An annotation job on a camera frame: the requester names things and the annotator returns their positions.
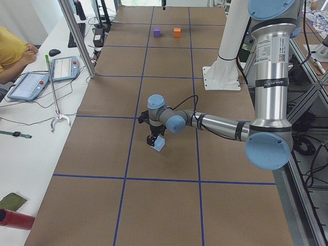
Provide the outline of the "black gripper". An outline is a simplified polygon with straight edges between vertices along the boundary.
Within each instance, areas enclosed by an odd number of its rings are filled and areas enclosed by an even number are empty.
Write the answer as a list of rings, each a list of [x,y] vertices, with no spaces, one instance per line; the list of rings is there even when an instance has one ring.
[[[157,136],[164,136],[166,127],[165,125],[153,126],[150,125],[151,135],[147,136],[147,144],[154,147],[157,140]]]

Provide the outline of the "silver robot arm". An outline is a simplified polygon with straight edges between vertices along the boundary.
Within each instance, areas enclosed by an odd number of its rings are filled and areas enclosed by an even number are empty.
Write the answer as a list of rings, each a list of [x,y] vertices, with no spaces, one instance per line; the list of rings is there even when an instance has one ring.
[[[289,43],[300,30],[300,1],[232,1],[217,60],[203,68],[206,90],[239,90],[237,56],[253,22],[255,39],[255,118],[234,121],[195,109],[174,110],[154,94],[138,121],[149,125],[148,145],[161,149],[165,130],[181,132],[185,126],[209,131],[225,139],[245,142],[248,160],[264,170],[285,165],[293,148],[292,126],[286,118]]]

